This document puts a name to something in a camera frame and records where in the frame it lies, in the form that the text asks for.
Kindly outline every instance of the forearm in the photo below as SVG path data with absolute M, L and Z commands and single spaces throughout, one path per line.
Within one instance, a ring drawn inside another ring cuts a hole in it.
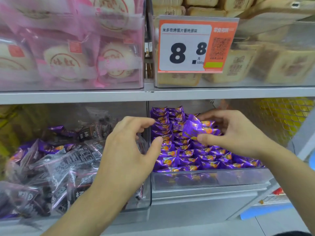
M 115 219 L 125 200 L 114 194 L 87 191 L 42 236 L 97 236 Z
M 315 171 L 276 143 L 271 144 L 261 159 L 315 235 Z

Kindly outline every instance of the white label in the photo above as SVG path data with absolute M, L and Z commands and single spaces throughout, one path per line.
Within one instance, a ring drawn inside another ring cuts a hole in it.
M 204 71 L 211 25 L 171 24 L 161 26 L 161 71 Z

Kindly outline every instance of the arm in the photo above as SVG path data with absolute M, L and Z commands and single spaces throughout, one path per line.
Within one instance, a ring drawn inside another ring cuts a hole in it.
M 315 235 L 315 171 L 291 151 L 268 138 L 239 111 L 212 110 L 201 114 L 199 119 L 215 120 L 225 134 L 200 134 L 198 141 L 221 146 L 241 156 L 260 159 Z
M 151 173 L 161 152 L 156 138 L 146 155 L 135 139 L 154 124 L 151 118 L 125 117 L 106 139 L 102 160 L 92 186 L 42 236 L 97 236 L 115 219 L 125 203 Z

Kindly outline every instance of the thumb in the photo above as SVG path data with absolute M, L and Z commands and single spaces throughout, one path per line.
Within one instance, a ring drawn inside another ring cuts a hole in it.
M 224 136 L 215 136 L 212 134 L 199 134 L 197 137 L 197 140 L 203 145 L 210 145 L 210 146 L 224 145 Z
M 162 137 L 157 137 L 156 139 L 153 140 L 153 142 L 151 143 L 151 146 L 149 148 L 149 150 L 146 153 L 146 160 L 154 165 L 156 159 L 158 158 L 158 156 L 161 153 L 161 147 L 162 147 L 162 143 L 163 143 L 163 138 Z

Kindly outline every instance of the price tag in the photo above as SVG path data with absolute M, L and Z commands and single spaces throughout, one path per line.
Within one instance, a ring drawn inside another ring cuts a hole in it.
M 238 18 L 160 16 L 159 73 L 222 73 Z

